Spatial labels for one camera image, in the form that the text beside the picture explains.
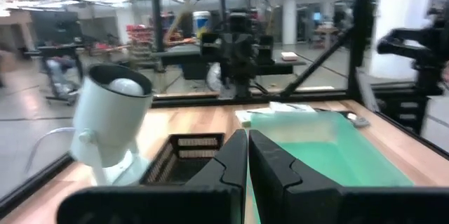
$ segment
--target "light bulb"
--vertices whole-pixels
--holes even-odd
[[[131,79],[115,79],[109,84],[109,88],[126,95],[143,95],[143,88]]]

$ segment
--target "metal bracket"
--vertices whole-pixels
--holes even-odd
[[[368,76],[360,67],[356,68],[356,78],[365,107],[371,112],[380,112]]]

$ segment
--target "white cable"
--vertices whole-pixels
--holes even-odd
[[[443,87],[445,88],[446,91],[449,91],[449,83],[446,82],[446,71],[449,71],[449,62],[446,63],[445,69],[442,71],[441,73],[441,83],[443,84]]]
[[[75,128],[64,127],[64,128],[60,128],[60,129],[53,129],[52,131],[50,131],[50,132],[46,133],[45,135],[43,135],[42,137],[40,137],[34,144],[32,151],[31,151],[31,155],[28,157],[27,165],[25,167],[25,175],[28,175],[28,172],[31,169],[31,165],[34,160],[34,156],[36,155],[36,151],[39,148],[39,145],[41,144],[42,140],[49,135],[52,135],[54,133],[61,133],[61,132],[75,132]]]

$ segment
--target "table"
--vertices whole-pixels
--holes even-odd
[[[183,77],[186,80],[203,80],[207,75],[207,62],[203,61],[200,56],[200,48],[194,44],[183,46],[175,46],[169,48],[166,52],[152,53],[155,58],[160,58],[162,65],[182,65]],[[293,66],[306,65],[305,62],[284,61],[280,53],[273,53],[273,65],[259,65],[257,67],[257,76],[293,74]],[[162,83],[166,83],[166,76],[158,77]]]
[[[318,27],[315,29],[315,33],[325,34],[326,40],[324,41],[324,48],[328,49],[331,45],[331,34],[337,32],[338,29],[336,27]]]
[[[365,117],[371,126],[360,132],[417,186],[449,186],[449,161],[398,130],[389,122],[352,100],[309,103],[328,110],[352,110]],[[186,107],[149,110],[138,136],[138,144],[152,158],[169,133],[224,132],[226,139],[241,128],[235,110],[266,107],[233,105],[222,107]],[[54,224],[59,203],[77,190],[90,186],[90,168],[73,163],[27,201],[11,212],[0,224]],[[246,223],[255,223],[253,201],[247,196]]]

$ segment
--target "black mesh basket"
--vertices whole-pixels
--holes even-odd
[[[215,156],[224,138],[224,133],[169,135],[140,184],[183,185]]]

